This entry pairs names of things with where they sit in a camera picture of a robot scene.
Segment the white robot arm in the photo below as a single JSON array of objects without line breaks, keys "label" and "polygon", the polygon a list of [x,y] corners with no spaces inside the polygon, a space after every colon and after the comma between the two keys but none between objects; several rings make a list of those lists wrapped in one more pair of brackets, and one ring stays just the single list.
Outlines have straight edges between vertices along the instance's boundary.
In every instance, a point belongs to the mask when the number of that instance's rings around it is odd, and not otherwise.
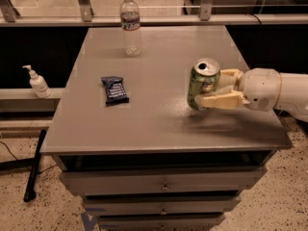
[{"label": "white robot arm", "polygon": [[246,73],[225,69],[215,91],[198,94],[197,109],[236,109],[285,111],[308,121],[308,75],[279,73],[269,68],[253,68]]}]

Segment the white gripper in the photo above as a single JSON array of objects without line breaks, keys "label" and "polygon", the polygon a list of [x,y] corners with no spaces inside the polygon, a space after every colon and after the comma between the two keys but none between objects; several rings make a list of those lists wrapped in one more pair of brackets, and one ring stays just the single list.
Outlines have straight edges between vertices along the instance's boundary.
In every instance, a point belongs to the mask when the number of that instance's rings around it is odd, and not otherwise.
[{"label": "white gripper", "polygon": [[254,68],[243,73],[237,68],[223,69],[218,82],[219,95],[197,95],[200,108],[268,111],[277,103],[281,91],[281,75],[273,69]]}]

